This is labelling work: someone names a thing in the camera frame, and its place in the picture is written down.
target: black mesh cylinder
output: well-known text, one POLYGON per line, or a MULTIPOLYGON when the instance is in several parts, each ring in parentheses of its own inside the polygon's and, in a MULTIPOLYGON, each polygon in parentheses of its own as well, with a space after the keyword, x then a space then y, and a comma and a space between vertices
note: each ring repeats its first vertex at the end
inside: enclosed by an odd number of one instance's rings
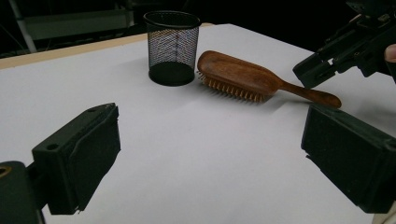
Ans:
POLYGON ((164 86, 181 86, 194 80, 201 22, 194 15, 159 10, 144 15, 148 29, 148 75, 164 86))

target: pencil cup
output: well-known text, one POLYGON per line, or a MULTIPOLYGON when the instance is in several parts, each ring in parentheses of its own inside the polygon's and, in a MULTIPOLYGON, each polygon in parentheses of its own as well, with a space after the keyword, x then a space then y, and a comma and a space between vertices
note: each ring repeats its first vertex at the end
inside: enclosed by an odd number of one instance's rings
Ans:
POLYGON ((201 21, 180 11, 151 11, 143 16, 148 30, 148 75, 164 86, 194 80, 201 21))

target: white table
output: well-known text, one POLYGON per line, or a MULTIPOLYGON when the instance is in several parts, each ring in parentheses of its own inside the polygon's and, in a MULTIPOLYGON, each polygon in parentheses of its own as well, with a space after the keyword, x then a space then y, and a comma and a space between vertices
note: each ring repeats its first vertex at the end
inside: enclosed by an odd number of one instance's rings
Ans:
MULTIPOLYGON (((158 85, 148 76, 147 44, 142 38, 0 70, 2 161, 28 165, 33 147, 85 109, 119 107, 115 164, 85 211, 52 216, 46 206, 48 224, 372 223, 373 214, 305 157, 308 101, 278 91, 256 105, 212 91, 198 78, 181 87, 158 85)), ((231 24, 200 28, 197 58, 209 49, 300 86, 291 69, 312 54, 231 24)), ((364 77, 351 68, 315 89, 396 135, 391 77, 364 77)))

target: hairbrush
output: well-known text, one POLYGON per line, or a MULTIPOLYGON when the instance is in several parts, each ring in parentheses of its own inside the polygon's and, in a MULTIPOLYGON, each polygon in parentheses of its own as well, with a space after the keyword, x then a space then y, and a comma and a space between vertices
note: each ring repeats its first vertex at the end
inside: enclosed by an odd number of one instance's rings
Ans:
POLYGON ((259 103, 283 90, 321 105, 341 107, 340 99, 330 93, 293 85, 265 67, 214 50, 200 56, 197 68, 206 86, 245 100, 259 103))

